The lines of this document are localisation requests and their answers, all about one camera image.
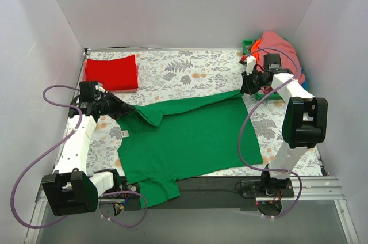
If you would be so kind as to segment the green t shirt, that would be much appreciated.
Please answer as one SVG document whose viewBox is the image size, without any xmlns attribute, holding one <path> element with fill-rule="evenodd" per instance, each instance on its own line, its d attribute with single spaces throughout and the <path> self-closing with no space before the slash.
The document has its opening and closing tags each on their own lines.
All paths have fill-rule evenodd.
<svg viewBox="0 0 368 244">
<path fill-rule="evenodd" d="M 263 162 L 239 90 L 168 100 L 120 118 L 128 133 L 118 149 L 125 176 L 138 184 L 142 207 L 180 195 L 178 181 Z"/>
</svg>

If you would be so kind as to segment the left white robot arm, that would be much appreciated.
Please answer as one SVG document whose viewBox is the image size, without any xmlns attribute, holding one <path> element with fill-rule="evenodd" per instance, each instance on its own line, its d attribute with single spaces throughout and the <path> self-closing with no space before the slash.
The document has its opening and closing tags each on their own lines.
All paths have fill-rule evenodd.
<svg viewBox="0 0 368 244">
<path fill-rule="evenodd" d="M 68 111 L 67 133 L 70 137 L 63 144 L 52 174 L 45 175 L 41 181 L 55 216 L 94 212 L 104 193 L 111 198 L 121 194 L 118 171 L 104 169 L 89 175 L 87 155 L 100 117 L 118 120 L 135 109 L 97 81 L 80 82 L 79 94 L 71 101 Z"/>
</svg>

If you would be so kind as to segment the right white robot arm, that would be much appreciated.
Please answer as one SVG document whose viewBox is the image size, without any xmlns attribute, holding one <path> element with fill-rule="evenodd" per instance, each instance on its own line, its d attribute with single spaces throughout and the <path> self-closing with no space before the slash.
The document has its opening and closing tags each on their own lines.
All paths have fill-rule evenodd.
<svg viewBox="0 0 368 244">
<path fill-rule="evenodd" d="M 240 183 L 243 196 L 293 197 L 290 180 L 300 158 L 325 139 L 328 102 L 306 91 L 297 81 L 292 70 L 282 68 L 279 51 L 267 54 L 264 66 L 247 55 L 240 61 L 246 70 L 242 73 L 241 93 L 255 94 L 264 87 L 271 87 L 287 102 L 282 124 L 283 142 L 275 158 L 262 169 L 260 177 Z"/>
</svg>

